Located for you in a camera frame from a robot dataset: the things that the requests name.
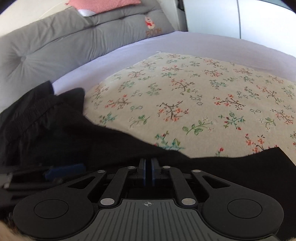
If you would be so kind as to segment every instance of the black clothing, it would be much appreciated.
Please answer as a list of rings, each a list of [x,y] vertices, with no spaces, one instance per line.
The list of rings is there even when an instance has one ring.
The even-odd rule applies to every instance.
[[[0,114],[2,166],[65,166],[83,163],[87,170],[138,165],[140,158],[158,158],[160,165],[189,173],[201,169],[275,198],[284,209],[277,234],[296,237],[296,166],[272,148],[240,158],[194,158],[140,141],[128,134],[94,125],[82,114],[83,89],[53,95],[50,82],[26,93]]]

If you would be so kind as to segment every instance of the ribbed rubber plate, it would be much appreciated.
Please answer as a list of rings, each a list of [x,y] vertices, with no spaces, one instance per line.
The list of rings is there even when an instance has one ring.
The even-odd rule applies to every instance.
[[[173,200],[126,200],[102,209],[85,230],[66,241],[230,241],[208,228],[198,213]],[[275,236],[263,239],[279,241]]]

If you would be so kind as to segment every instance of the pooh embroidery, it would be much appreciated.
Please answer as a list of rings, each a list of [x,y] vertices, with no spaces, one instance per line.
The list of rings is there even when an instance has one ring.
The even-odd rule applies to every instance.
[[[151,20],[151,18],[149,17],[145,17],[145,22],[146,22],[146,25],[149,29],[154,29],[155,27],[155,24],[154,22]]]
[[[149,30],[146,31],[147,37],[153,37],[155,35],[159,35],[162,33],[161,28],[155,28],[155,23],[152,21],[151,18],[145,17],[145,23],[146,23],[147,27],[149,28]]]

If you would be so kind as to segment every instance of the crosshair symbol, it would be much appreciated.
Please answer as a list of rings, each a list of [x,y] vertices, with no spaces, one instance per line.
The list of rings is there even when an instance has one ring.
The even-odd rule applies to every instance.
[[[149,207],[149,206],[151,206],[151,205],[154,204],[154,203],[151,203],[151,202],[145,202],[145,203],[142,203],[142,204],[144,204],[145,206]]]

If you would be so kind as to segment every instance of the white bed sheet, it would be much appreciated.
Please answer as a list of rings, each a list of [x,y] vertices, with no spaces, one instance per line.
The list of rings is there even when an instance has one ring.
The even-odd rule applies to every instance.
[[[99,57],[53,83],[56,94],[82,87],[85,91],[110,75],[158,51],[213,58],[247,66],[296,82],[296,58],[250,41],[189,32],[145,39]]]

